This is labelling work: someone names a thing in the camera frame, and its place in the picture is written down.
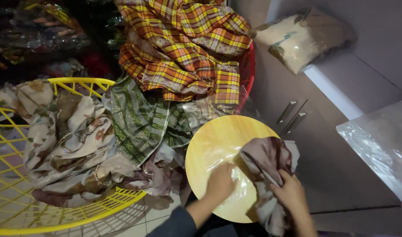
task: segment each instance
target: red plastic basket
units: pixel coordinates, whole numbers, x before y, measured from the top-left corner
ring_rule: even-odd
[[[251,93],[252,84],[255,78],[255,52],[254,43],[249,46],[249,51],[239,61],[239,73],[240,73],[240,90],[239,90],[239,106],[236,113],[244,106],[246,100]]]

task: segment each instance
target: brown cloth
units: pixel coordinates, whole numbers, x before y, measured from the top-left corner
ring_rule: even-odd
[[[297,146],[294,141],[277,137],[254,138],[240,149],[239,154],[252,172],[259,196],[255,208],[260,223],[268,233],[283,236],[284,230],[290,227],[287,213],[270,190],[270,183],[283,185],[279,169],[293,175],[299,159]]]

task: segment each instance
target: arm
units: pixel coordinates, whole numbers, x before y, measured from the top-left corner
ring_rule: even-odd
[[[285,206],[293,217],[297,237],[318,237],[312,217],[309,214],[305,192],[295,175],[286,171],[278,171],[284,180],[284,185],[278,187],[271,184],[270,188],[278,201]]]
[[[214,209],[235,190],[232,180],[234,164],[224,163],[213,170],[207,184],[206,194],[201,200],[191,203],[186,210],[176,208],[169,219],[154,229],[147,237],[191,237],[194,236]]]

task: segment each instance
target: round yellow tray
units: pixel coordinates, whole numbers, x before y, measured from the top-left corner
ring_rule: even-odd
[[[195,196],[205,195],[211,171],[221,162],[233,162],[237,167],[232,176],[239,178],[233,194],[213,213],[228,221],[257,221],[254,204],[256,189],[250,170],[238,155],[239,150],[255,137],[279,136],[267,125],[250,117],[229,115],[204,124],[192,137],[186,153],[185,167],[189,185]]]
[[[102,97],[93,90],[93,85],[106,91],[115,82],[102,78],[52,78],[48,79],[54,84],[55,95],[58,87],[64,88],[71,93],[80,94],[75,91],[76,85],[81,85],[90,91],[91,95]],[[73,83],[72,88],[65,83]],[[7,115],[14,110],[0,108],[9,125],[0,127],[11,127],[17,129],[22,135],[21,139],[7,140],[0,134],[0,144],[8,144],[14,153],[0,155],[0,166],[5,165],[7,169],[0,170],[0,235],[21,235],[53,232],[68,229],[112,215],[140,200],[146,194],[143,191],[131,191],[116,187],[116,192],[97,202],[84,207],[62,208],[47,205],[33,198],[27,177],[22,175],[23,165],[13,166],[5,158],[10,156],[21,156],[23,151],[17,150],[11,143],[26,139],[20,128],[28,125],[16,125]]]

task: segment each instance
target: cabinet handle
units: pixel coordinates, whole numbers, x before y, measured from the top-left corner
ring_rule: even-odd
[[[284,134],[289,134],[291,133],[293,129],[295,129],[300,121],[302,121],[306,117],[306,113],[298,113],[296,117],[293,119],[293,121],[287,126],[287,128],[284,130]]]
[[[278,118],[276,124],[282,123],[284,121],[285,117],[294,109],[296,104],[297,104],[297,101],[290,101],[289,104],[284,109],[284,111],[281,114],[281,116]]]

